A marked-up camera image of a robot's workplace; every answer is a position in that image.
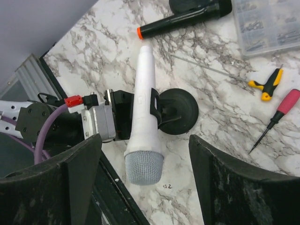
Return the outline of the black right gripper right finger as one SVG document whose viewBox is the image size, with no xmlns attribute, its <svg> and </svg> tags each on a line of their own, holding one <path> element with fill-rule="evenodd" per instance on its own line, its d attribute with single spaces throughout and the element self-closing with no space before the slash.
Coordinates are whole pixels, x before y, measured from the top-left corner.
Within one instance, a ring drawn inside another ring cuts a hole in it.
<svg viewBox="0 0 300 225">
<path fill-rule="evenodd" d="M 300 179 L 271 172 L 189 138 L 189 154 L 206 225 L 298 225 Z"/>
</svg>

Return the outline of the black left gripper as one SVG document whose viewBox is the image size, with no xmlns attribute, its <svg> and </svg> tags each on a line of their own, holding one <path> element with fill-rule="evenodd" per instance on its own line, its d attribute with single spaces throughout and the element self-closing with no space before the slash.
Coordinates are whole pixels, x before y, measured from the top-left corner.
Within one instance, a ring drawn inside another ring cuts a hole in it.
<svg viewBox="0 0 300 225">
<path fill-rule="evenodd" d="M 115 141 L 128 140 L 132 128 L 134 94 L 123 90 L 105 91 L 105 104 L 112 107 L 113 121 L 116 131 Z"/>
</svg>

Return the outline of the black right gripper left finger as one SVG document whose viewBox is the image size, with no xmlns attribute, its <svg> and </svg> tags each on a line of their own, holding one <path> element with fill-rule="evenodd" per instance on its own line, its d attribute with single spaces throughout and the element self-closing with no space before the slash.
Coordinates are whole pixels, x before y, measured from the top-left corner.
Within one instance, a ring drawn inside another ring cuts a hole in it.
<svg viewBox="0 0 300 225">
<path fill-rule="evenodd" d="M 2 225 L 83 225 L 100 159 L 93 135 L 51 159 L 0 180 Z"/>
</svg>

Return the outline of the black stand holding white microphone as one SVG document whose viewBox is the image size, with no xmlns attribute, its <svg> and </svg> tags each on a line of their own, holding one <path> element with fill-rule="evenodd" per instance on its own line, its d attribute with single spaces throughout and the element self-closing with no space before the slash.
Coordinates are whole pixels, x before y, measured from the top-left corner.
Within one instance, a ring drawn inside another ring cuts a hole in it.
<svg viewBox="0 0 300 225">
<path fill-rule="evenodd" d="M 186 90 L 172 88 L 158 93 L 151 89 L 150 114 L 156 117 L 157 126 L 169 135 L 181 135 L 197 122 L 199 107 L 196 99 Z"/>
</svg>

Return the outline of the white microphone silver grille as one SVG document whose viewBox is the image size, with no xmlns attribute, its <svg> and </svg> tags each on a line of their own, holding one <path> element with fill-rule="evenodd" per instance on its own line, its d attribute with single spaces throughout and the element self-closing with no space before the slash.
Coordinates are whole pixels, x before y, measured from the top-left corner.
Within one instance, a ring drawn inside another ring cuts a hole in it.
<svg viewBox="0 0 300 225">
<path fill-rule="evenodd" d="M 136 185 L 154 185 L 161 179 L 164 156 L 158 137 L 155 62 L 150 45 L 140 48 L 130 139 L 124 153 L 127 180 Z"/>
</svg>

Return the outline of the black round microphone stand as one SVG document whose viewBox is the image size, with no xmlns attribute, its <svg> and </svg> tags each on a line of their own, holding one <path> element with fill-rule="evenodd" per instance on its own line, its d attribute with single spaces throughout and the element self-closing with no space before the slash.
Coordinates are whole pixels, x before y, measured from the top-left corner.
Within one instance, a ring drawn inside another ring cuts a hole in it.
<svg viewBox="0 0 300 225">
<path fill-rule="evenodd" d="M 190 10 L 206 6 L 210 0 L 169 0 L 169 6 L 174 14 L 184 13 Z"/>
</svg>

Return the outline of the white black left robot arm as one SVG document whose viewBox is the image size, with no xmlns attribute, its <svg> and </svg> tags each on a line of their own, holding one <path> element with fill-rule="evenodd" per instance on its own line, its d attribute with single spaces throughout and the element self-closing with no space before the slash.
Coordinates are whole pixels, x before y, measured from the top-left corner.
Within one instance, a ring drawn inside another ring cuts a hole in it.
<svg viewBox="0 0 300 225">
<path fill-rule="evenodd" d="M 75 95 L 62 100 L 39 93 L 46 101 L 1 101 L 0 131 L 35 145 L 75 146 L 100 134 L 103 142 L 128 140 L 134 95 L 122 90 Z"/>
</svg>

